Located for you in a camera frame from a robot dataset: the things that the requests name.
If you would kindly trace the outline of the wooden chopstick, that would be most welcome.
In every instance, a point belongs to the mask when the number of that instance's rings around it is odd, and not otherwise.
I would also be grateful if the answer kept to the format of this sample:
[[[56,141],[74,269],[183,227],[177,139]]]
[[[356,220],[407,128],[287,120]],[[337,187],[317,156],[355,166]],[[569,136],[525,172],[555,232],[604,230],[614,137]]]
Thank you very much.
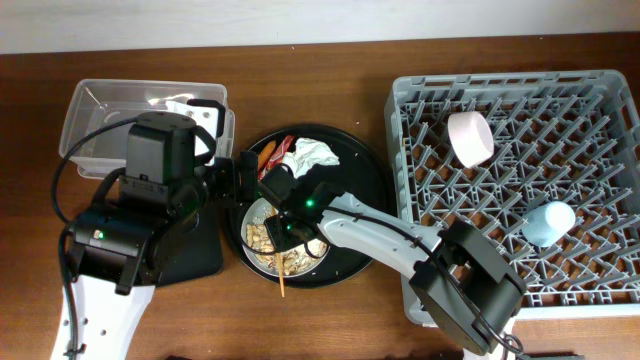
[[[283,268],[284,262],[283,262],[281,253],[275,254],[275,261],[276,261],[277,270],[278,270],[280,294],[281,294],[281,297],[284,298],[285,297],[284,268]]]

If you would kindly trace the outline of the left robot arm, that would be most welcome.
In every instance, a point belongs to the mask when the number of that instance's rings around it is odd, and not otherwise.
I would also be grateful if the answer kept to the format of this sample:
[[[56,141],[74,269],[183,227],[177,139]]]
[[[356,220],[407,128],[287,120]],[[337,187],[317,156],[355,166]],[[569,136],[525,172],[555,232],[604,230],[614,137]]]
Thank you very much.
[[[66,220],[58,244],[63,305],[54,359],[123,359],[171,256],[212,204],[254,199],[258,156],[218,158],[196,121],[146,112],[129,126],[125,166]]]

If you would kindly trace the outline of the white tissue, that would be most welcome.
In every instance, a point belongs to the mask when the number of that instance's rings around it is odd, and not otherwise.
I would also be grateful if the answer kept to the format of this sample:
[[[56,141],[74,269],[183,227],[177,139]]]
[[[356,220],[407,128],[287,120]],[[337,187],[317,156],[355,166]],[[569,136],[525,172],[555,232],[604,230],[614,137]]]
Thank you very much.
[[[324,142],[298,138],[295,150],[286,152],[282,163],[290,168],[295,178],[306,175],[314,166],[338,166],[339,157]]]

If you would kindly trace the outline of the light blue cup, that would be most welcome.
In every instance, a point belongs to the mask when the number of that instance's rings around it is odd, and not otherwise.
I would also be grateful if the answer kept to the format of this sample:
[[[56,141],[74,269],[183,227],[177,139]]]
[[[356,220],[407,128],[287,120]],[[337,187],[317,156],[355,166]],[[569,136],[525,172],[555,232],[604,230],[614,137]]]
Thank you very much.
[[[524,238],[532,245],[546,248],[559,241],[575,225],[574,210],[566,203],[553,201],[524,215]]]

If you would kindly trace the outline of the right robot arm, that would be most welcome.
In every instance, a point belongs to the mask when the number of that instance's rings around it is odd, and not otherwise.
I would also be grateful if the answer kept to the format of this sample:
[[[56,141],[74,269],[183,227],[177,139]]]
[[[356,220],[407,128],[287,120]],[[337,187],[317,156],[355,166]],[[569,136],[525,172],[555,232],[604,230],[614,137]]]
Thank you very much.
[[[310,240],[375,259],[406,277],[437,327],[476,355],[497,347],[521,357],[522,342],[506,326],[526,285],[478,229],[456,221],[446,229],[378,211],[338,186],[259,185],[278,213],[266,222],[277,251]]]

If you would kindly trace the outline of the orange carrot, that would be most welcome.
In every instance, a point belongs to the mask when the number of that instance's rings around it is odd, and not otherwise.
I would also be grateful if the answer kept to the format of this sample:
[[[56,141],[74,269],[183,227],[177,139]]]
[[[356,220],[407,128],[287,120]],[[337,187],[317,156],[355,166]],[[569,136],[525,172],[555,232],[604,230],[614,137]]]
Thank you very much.
[[[265,145],[265,147],[261,150],[258,155],[258,169],[261,170],[270,159],[272,153],[275,151],[277,147],[277,142],[275,140],[270,141]]]

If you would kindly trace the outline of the red snack wrapper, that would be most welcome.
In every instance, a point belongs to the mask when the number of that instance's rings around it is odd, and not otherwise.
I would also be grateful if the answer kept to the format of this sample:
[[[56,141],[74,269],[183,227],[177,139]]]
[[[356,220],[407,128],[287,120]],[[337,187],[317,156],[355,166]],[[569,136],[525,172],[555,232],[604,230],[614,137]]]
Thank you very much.
[[[267,164],[259,171],[258,179],[261,180],[268,172],[270,172],[276,165],[280,164],[284,158],[285,153],[291,146],[295,137],[293,135],[287,135],[284,140],[277,145],[275,151],[272,153]]]

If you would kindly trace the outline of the pink bowl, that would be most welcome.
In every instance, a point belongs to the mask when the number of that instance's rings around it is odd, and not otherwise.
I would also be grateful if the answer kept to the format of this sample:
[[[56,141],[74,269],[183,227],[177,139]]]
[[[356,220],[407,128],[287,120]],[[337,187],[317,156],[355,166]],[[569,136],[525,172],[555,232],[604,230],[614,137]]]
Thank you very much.
[[[465,168],[477,166],[494,154],[493,134],[480,112],[451,114],[447,132],[455,156]]]

